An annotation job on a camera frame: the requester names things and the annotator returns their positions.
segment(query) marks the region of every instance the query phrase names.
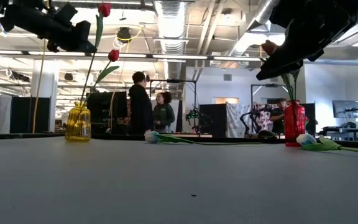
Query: man in black jacket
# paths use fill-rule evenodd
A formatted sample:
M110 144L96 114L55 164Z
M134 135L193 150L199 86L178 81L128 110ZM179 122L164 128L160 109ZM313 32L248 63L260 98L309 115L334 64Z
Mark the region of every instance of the man in black jacket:
M135 85L129 89L131 98L131 129L129 134L143 135L153 129L153 108L146 92L146 76L135 72L132 76Z

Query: dark hair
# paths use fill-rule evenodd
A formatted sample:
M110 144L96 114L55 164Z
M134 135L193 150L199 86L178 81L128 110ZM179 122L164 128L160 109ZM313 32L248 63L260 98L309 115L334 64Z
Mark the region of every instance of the dark hair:
M164 93L161 93L161 94L162 94L162 97L164 98L164 103L171 103L172 96L171 96L170 92L164 92Z
M134 81L134 83L142 82L145 79L146 79L146 76L144 75L143 72L135 72L132 75L132 80Z

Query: computer screen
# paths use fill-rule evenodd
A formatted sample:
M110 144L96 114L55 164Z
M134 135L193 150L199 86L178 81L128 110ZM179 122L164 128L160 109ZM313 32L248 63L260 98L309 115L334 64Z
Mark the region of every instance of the computer screen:
M358 111L351 109L358 109L358 101L333 100L334 118L358 118Z

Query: red glass vase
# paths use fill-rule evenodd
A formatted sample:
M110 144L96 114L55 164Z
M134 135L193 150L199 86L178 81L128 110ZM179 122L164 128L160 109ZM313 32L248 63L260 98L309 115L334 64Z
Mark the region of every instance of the red glass vase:
M305 133L305 108L299 105L298 100L289 102L290 105L285 108L284 127L285 127L285 145L291 147L300 146L296 138Z

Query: white wall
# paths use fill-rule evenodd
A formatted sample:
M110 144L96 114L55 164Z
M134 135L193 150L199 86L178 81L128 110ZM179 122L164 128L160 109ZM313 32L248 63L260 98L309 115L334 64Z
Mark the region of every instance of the white wall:
M258 81L256 74L259 69L248 71L246 69L204 68L197 82L198 105L211 104L213 98L238 98L240 104L250 105L250 86L251 84L272 83L270 80ZM186 79L191 80L194 74L194 67L186 68ZM232 81L223 81L223 74L231 74ZM277 84L282 85L281 78ZM283 88L262 87L255 95L254 102L264 103L266 98L288 98L288 93ZM186 113L193 109L194 93L189 86L185 89ZM187 121L183 121L183 130L189 131L191 127Z
M306 102L316 103L317 131L339 126L346 120L334 118L332 100L358 101L358 66L305 65L305 90Z

